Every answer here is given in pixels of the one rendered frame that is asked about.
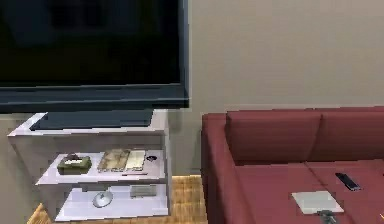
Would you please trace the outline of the white tv stand shelf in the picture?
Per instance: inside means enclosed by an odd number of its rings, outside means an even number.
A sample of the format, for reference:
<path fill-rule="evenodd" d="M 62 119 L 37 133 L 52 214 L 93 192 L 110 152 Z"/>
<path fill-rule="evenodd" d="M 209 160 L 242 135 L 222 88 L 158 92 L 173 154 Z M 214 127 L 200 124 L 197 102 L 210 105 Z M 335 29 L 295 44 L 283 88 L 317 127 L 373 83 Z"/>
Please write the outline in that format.
<path fill-rule="evenodd" d="M 166 216 L 171 213 L 171 158 L 168 111 L 157 109 L 147 127 L 36 130 L 43 120 L 36 113 L 8 134 L 32 185 L 49 217 L 55 223 Z M 109 149 L 145 150 L 142 171 L 99 172 L 97 166 Z M 69 153 L 89 156 L 92 167 L 86 174 L 60 175 L 57 165 Z M 148 156 L 157 160 L 148 161 Z M 130 197 L 133 185 L 156 185 L 154 197 Z M 93 206 L 94 196 L 113 193 L 112 202 L 103 208 Z"/>

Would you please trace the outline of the grey round dish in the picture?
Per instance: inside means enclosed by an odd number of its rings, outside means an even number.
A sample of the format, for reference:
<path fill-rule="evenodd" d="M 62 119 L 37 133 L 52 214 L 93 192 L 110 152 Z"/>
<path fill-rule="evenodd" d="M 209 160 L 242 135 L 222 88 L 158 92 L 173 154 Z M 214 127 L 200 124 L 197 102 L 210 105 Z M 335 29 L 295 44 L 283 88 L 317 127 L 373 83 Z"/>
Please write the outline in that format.
<path fill-rule="evenodd" d="M 97 193 L 93 198 L 93 206 L 96 208 L 103 208 L 108 206 L 113 200 L 113 193 L 110 191 L 103 191 Z"/>

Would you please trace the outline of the black remote control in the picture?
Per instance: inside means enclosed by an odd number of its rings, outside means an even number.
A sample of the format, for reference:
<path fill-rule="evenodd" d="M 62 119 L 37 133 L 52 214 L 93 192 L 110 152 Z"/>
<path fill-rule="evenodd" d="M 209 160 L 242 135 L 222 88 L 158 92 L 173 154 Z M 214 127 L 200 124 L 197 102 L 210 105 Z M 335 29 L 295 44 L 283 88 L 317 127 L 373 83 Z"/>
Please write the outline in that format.
<path fill-rule="evenodd" d="M 345 173 L 336 173 L 335 176 L 350 190 L 359 191 L 361 187 Z"/>

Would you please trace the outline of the green tissue box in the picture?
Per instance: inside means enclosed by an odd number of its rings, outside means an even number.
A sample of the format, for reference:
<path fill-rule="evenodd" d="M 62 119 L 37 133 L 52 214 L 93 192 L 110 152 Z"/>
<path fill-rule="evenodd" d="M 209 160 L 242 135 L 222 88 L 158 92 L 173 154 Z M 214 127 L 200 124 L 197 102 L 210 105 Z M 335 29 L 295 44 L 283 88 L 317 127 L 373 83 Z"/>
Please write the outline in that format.
<path fill-rule="evenodd" d="M 89 156 L 81 157 L 77 154 L 69 154 L 57 165 L 57 171 L 60 175 L 81 175 L 86 174 L 91 166 Z"/>

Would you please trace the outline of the small grey object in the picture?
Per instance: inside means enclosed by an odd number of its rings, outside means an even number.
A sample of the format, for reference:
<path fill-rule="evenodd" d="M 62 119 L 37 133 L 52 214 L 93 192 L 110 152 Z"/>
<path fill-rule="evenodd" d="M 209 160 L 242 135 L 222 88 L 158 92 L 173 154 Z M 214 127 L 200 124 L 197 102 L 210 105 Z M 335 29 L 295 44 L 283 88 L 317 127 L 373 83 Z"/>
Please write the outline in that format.
<path fill-rule="evenodd" d="M 322 210 L 317 212 L 318 216 L 322 220 L 323 224 L 338 224 L 334 213 L 330 210 Z"/>

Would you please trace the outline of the white closed laptop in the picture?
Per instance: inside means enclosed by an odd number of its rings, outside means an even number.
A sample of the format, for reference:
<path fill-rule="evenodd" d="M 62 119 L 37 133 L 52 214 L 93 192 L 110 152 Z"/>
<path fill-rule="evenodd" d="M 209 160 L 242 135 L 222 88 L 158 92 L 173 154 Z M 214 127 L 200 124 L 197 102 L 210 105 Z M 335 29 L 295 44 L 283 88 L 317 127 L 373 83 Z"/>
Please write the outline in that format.
<path fill-rule="evenodd" d="M 315 214 L 323 210 L 343 213 L 343 208 L 328 191 L 294 192 L 291 194 L 303 214 Z"/>

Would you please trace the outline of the grey flat box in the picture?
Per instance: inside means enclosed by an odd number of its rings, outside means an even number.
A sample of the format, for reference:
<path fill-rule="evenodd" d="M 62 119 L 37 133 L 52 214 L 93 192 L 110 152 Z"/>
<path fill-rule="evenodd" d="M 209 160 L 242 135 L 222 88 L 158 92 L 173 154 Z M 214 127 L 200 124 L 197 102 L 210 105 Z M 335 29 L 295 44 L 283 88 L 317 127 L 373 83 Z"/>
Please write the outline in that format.
<path fill-rule="evenodd" d="M 156 185 L 133 185 L 130 191 L 130 197 L 154 197 L 157 195 Z"/>

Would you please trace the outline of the red sofa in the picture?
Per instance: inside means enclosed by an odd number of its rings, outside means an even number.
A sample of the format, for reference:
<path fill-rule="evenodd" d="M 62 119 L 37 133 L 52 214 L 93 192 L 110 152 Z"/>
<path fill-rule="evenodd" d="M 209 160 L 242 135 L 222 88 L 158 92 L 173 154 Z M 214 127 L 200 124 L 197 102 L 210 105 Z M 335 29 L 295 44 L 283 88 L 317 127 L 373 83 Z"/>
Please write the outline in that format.
<path fill-rule="evenodd" d="M 201 175 L 208 224 L 323 224 L 291 196 L 314 191 L 338 224 L 384 224 L 384 106 L 205 114 Z"/>

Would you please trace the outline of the black television set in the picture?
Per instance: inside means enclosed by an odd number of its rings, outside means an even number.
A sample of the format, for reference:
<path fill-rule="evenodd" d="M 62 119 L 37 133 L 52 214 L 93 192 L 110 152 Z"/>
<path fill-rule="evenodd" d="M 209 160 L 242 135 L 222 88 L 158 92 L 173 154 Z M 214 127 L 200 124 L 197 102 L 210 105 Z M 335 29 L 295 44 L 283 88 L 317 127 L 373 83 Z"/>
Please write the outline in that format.
<path fill-rule="evenodd" d="M 189 105 L 187 0 L 0 0 L 0 114 L 144 126 Z"/>

